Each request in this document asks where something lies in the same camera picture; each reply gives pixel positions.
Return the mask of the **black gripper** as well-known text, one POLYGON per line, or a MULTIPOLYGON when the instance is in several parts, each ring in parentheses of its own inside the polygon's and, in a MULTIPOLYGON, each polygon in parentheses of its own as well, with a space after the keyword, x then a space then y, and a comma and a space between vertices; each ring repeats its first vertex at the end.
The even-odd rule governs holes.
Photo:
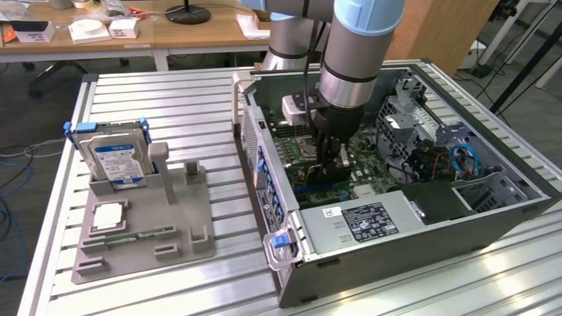
POLYGON ((314 115, 318 170, 314 180, 347 180, 355 166, 348 147, 358 132, 364 106, 344 109, 336 106, 319 108, 314 115))

